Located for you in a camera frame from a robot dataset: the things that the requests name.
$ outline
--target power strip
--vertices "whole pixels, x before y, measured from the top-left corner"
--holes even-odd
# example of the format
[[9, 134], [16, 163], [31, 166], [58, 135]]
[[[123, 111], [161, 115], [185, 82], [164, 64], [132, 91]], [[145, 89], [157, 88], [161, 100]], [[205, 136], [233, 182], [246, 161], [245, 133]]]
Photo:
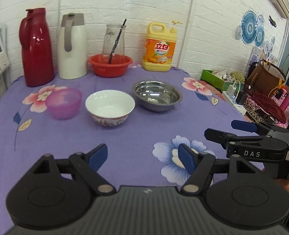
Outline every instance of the power strip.
[[241, 113], [241, 115], [242, 116], [244, 116], [245, 114], [246, 114], [246, 109], [244, 108], [244, 106], [243, 105], [239, 105], [239, 104], [237, 104], [236, 102], [235, 102], [235, 100], [236, 100], [236, 97], [233, 95], [233, 96], [229, 96], [227, 93], [226, 93], [226, 91], [223, 91], [222, 92], [222, 97], [224, 98], [224, 100], [226, 101], [226, 102], [228, 102], [230, 105], [233, 105], [234, 103], [235, 103], [235, 105], [234, 105], [234, 107]]

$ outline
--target stainless steel bowl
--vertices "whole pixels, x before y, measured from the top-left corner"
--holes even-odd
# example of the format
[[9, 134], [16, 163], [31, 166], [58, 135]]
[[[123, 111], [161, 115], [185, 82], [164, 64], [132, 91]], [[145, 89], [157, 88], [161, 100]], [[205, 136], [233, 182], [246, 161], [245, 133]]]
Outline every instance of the stainless steel bowl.
[[154, 112], [170, 110], [182, 100], [182, 95], [177, 89], [159, 81], [140, 81], [134, 84], [132, 89], [139, 104]]

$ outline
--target brown tote bag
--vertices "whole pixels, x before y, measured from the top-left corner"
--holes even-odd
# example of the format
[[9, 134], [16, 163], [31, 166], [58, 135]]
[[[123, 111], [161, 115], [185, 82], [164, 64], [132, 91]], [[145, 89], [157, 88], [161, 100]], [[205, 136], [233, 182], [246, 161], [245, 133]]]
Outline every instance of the brown tote bag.
[[272, 97], [283, 86], [285, 81], [286, 76], [277, 66], [262, 59], [245, 81], [243, 88], [251, 96], [253, 93], [261, 93]]

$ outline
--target red bowl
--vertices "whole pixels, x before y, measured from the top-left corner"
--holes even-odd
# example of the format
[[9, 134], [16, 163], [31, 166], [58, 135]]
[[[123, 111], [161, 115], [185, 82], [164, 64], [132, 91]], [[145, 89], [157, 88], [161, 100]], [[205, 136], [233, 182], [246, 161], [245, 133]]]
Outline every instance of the red bowl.
[[128, 56], [114, 55], [111, 64], [107, 64], [102, 54], [91, 56], [88, 59], [96, 75], [104, 78], [120, 77], [126, 73], [132, 59]]

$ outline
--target glass jar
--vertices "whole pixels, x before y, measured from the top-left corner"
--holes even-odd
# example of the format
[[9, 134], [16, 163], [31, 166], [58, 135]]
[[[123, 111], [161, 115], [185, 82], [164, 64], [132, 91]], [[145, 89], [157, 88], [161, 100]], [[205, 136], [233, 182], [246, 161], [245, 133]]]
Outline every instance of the glass jar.
[[115, 45], [116, 39], [121, 31], [117, 46], [115, 48], [111, 64], [124, 63], [125, 56], [125, 28], [122, 25], [106, 25], [106, 34], [103, 43], [103, 59], [104, 63], [109, 63], [110, 55]]

